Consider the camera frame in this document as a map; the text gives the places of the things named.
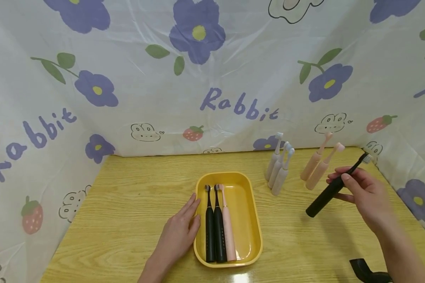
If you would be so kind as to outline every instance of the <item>black object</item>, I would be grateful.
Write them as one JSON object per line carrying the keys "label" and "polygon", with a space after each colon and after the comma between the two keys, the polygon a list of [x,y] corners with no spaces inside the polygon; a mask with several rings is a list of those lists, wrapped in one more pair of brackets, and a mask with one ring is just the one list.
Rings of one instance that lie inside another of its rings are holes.
{"label": "black object", "polygon": [[211,198],[209,197],[211,187],[209,185],[205,185],[205,190],[208,192],[208,207],[206,208],[206,262],[211,263],[216,261],[214,212],[211,206]]}
{"label": "black object", "polygon": [[227,262],[227,249],[225,248],[225,234],[224,234],[224,219],[222,218],[222,211],[219,206],[219,197],[217,191],[219,185],[214,185],[216,191],[216,207],[214,208],[214,234],[216,239],[216,261],[218,263]]}
{"label": "black object", "polygon": [[[351,175],[356,168],[362,163],[362,160],[366,158],[368,153],[364,153],[359,157],[359,160],[356,162],[356,164],[351,167],[346,173]],[[341,190],[345,184],[342,181],[341,176],[338,176],[332,182],[325,188],[324,191],[314,200],[311,205],[305,210],[308,216],[315,217],[318,212],[320,212],[323,207],[326,206],[327,203]]]}
{"label": "black object", "polygon": [[365,259],[352,259],[349,261],[356,277],[363,283],[389,283],[392,278],[387,272],[372,272]]}

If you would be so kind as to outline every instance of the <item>wood grain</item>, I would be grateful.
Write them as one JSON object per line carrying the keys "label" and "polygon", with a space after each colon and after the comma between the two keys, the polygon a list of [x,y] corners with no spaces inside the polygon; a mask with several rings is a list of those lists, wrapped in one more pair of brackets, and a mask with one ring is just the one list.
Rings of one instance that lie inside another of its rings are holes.
{"label": "wood grain", "polygon": [[[248,267],[212,270],[201,265],[192,250],[166,282],[358,282],[348,262],[357,257],[364,257],[373,271],[385,271],[377,239],[355,206],[332,200],[316,218],[305,214],[326,186],[324,176],[309,191],[299,178],[313,152],[296,150],[278,197],[272,196],[264,179],[271,152],[111,156],[41,282],[136,282],[166,220],[188,200],[201,176],[217,171],[239,171],[251,180],[263,253]],[[328,172],[354,164],[361,154],[357,148],[337,153]],[[425,262],[425,230],[377,168],[373,164],[362,167],[385,182],[400,222]]]}

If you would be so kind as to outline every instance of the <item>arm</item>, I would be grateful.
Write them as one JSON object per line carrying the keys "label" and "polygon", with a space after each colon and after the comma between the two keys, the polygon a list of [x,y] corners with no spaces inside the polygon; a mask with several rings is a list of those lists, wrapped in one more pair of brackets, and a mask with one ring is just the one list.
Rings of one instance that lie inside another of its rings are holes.
{"label": "arm", "polygon": [[425,266],[406,232],[394,223],[378,233],[387,271],[395,283],[424,282]]}
{"label": "arm", "polygon": [[409,236],[398,224],[384,184],[360,168],[350,176],[345,173],[349,168],[337,168],[335,173],[328,175],[328,183],[342,178],[352,193],[339,193],[335,197],[356,204],[363,220],[378,238],[394,283],[425,283],[425,266]]}
{"label": "arm", "polygon": [[171,267],[171,264],[158,259],[157,255],[152,254],[147,260],[137,283],[160,283]]}
{"label": "arm", "polygon": [[147,260],[138,283],[161,283],[170,268],[191,248],[200,229],[200,215],[192,218],[199,204],[200,199],[195,200],[195,194],[192,194],[183,208],[165,223],[155,251]]}

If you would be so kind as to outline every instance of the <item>wrist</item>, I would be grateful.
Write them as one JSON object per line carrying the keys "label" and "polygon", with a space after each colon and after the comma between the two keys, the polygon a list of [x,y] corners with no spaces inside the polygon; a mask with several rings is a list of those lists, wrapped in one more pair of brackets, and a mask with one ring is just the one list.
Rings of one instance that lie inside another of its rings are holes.
{"label": "wrist", "polygon": [[160,283],[171,267],[168,260],[154,252],[146,261],[138,283]]}
{"label": "wrist", "polygon": [[404,230],[397,221],[386,223],[375,232],[379,242],[394,241],[404,235]]}

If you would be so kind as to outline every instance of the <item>purple flower print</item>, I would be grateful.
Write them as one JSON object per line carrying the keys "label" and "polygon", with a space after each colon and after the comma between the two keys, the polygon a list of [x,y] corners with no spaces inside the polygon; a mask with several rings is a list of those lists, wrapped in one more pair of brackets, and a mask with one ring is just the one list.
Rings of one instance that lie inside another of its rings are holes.
{"label": "purple flower print", "polygon": [[[255,150],[274,150],[277,146],[277,143],[279,140],[275,137],[275,135],[272,135],[268,137],[267,139],[257,139],[253,143],[253,148]],[[282,140],[280,143],[280,148],[284,146],[285,142]]]}
{"label": "purple flower print", "polygon": [[92,28],[106,30],[110,15],[104,0],[44,0],[52,10],[60,12],[61,19],[73,31],[89,33]]}
{"label": "purple flower print", "polygon": [[330,67],[310,82],[310,101],[317,102],[320,99],[333,98],[340,92],[343,83],[349,79],[352,73],[352,66],[335,64]]}
{"label": "purple flower print", "polygon": [[370,21],[380,23],[391,15],[401,17],[411,12],[421,0],[374,0],[376,4],[371,10]]}
{"label": "purple flower print", "polygon": [[104,156],[114,154],[114,152],[115,147],[98,134],[91,135],[90,142],[85,146],[88,158],[94,160],[96,164],[101,163]]}
{"label": "purple flower print", "polygon": [[174,48],[189,54],[194,64],[203,65],[211,51],[225,41],[225,30],[219,25],[219,6],[213,0],[178,0],[173,6],[176,25],[170,31]]}
{"label": "purple flower print", "polygon": [[75,81],[74,86],[95,106],[115,107],[118,105],[118,99],[113,93],[115,87],[104,75],[80,71],[79,78]]}
{"label": "purple flower print", "polygon": [[397,191],[417,220],[425,221],[425,183],[418,179],[406,182],[406,187]]}

